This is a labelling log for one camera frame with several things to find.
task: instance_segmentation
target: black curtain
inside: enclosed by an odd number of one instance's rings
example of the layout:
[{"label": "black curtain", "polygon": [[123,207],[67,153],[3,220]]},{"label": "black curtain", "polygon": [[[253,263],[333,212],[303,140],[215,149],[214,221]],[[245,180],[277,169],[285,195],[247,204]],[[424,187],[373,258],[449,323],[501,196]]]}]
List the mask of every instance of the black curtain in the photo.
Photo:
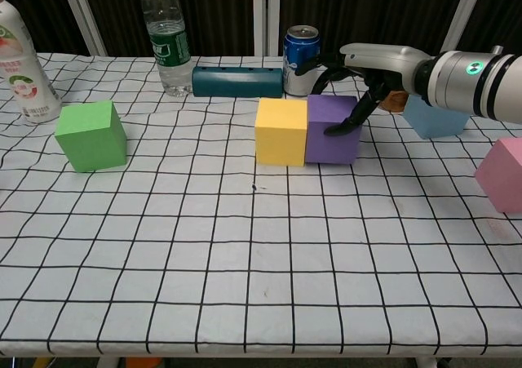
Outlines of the black curtain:
[{"label": "black curtain", "polygon": [[322,51],[350,42],[399,44],[437,54],[459,0],[281,0],[280,54],[286,30],[313,25]]},{"label": "black curtain", "polygon": [[38,52],[89,55],[67,0],[7,0],[14,5]]},{"label": "black curtain", "polygon": [[522,55],[522,0],[477,0],[458,49],[489,52],[495,45]]},{"label": "black curtain", "polygon": [[[193,55],[253,55],[252,0],[179,0]],[[89,0],[107,52],[152,56],[141,0]]]}]

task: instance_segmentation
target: green indicator light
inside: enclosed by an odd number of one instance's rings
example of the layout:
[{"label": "green indicator light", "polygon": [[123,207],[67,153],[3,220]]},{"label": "green indicator light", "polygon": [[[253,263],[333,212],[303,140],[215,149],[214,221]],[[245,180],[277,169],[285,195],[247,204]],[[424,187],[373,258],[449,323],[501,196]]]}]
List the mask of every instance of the green indicator light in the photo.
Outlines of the green indicator light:
[{"label": "green indicator light", "polygon": [[470,74],[471,76],[475,75],[475,74],[478,74],[482,71],[482,69],[484,68],[484,64],[482,62],[479,62],[479,61],[476,61],[476,62],[471,62],[467,68],[466,68],[466,73]]}]

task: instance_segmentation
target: can lid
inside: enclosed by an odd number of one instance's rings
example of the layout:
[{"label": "can lid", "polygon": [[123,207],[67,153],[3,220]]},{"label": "can lid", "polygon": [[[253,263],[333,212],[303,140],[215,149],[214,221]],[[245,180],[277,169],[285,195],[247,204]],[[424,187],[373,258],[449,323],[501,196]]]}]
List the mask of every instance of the can lid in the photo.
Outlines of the can lid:
[{"label": "can lid", "polygon": [[297,39],[313,39],[319,36],[317,28],[311,25],[294,25],[288,28],[287,33]]}]

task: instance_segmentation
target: blue cube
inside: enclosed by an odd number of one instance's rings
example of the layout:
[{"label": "blue cube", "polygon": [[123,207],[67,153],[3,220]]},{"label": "blue cube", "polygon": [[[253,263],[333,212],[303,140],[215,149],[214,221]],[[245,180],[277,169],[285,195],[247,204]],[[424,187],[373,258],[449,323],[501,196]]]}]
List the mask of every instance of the blue cube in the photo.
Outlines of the blue cube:
[{"label": "blue cube", "polygon": [[461,134],[469,119],[465,113],[431,107],[415,95],[409,96],[402,116],[424,139]]}]

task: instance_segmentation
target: blue can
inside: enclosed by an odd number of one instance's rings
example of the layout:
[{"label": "blue can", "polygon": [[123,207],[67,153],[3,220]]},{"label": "blue can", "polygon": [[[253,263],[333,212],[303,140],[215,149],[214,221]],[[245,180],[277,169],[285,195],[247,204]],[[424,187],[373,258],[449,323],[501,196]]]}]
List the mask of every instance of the blue can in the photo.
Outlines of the blue can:
[{"label": "blue can", "polygon": [[310,70],[297,77],[295,70],[310,58],[319,54],[319,31],[310,25],[294,25],[286,32],[283,43],[283,86],[294,96],[306,96],[312,92],[317,80],[317,70]]}]

